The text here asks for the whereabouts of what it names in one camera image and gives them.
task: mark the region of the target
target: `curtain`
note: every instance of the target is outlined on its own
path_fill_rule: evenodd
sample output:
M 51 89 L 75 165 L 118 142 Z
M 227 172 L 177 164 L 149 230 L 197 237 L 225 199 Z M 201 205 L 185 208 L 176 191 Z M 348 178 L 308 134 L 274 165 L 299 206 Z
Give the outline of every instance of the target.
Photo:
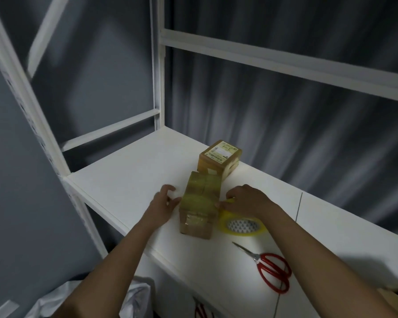
M 167 0 L 166 27 L 398 73 L 398 0 Z M 167 125 L 398 234 L 398 101 L 167 48 Z

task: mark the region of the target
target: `plastic bag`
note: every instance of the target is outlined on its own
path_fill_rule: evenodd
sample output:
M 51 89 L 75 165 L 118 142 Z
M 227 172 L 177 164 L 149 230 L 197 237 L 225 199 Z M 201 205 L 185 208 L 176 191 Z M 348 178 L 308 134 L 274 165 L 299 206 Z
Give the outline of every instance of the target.
M 50 317 L 81 281 L 68 281 L 37 300 L 25 318 Z M 152 318 L 151 288 L 146 283 L 132 281 L 122 303 L 120 318 Z

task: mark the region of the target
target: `metal shelf frame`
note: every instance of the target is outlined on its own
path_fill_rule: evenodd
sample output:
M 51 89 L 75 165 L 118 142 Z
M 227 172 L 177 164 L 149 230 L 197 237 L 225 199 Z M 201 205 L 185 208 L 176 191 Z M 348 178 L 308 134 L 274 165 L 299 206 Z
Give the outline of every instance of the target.
M 165 47 L 183 49 L 398 100 L 396 73 L 165 29 L 164 0 L 149 0 L 154 84 L 151 110 L 58 144 L 37 101 L 30 80 L 35 75 L 68 1 L 52 0 L 30 48 L 26 70 L 19 61 L 0 20 L 0 70 L 102 257 L 107 255 L 107 251 L 86 205 L 79 197 L 73 195 L 63 180 L 71 172 L 62 152 L 147 118 L 154 117 L 155 130 L 165 125 Z

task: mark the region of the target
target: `scissor blade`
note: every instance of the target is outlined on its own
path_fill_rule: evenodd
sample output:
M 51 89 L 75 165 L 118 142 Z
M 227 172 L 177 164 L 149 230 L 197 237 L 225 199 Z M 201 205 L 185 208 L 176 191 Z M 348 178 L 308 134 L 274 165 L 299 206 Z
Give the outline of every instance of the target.
M 249 250 L 246 249 L 245 247 L 242 247 L 240 244 L 237 244 L 236 242 L 233 242 L 233 241 L 232 241 L 232 243 L 233 243 L 236 247 L 238 247 L 239 249 L 241 249 L 243 252 L 245 252 L 248 256 L 251 256 L 251 257 L 254 258 L 255 253 L 252 253 L 251 251 L 249 251 Z

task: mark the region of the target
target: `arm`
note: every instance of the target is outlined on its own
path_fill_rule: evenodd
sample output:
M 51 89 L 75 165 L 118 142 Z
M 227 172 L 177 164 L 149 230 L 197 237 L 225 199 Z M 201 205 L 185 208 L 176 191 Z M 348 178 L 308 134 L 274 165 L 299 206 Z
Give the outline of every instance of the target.
M 170 200 L 163 185 L 141 220 L 74 290 L 54 318 L 118 317 L 122 302 L 152 233 L 167 222 L 181 198 Z
M 398 317 L 387 302 L 263 192 L 249 185 L 227 192 L 219 207 L 260 219 L 322 318 Z

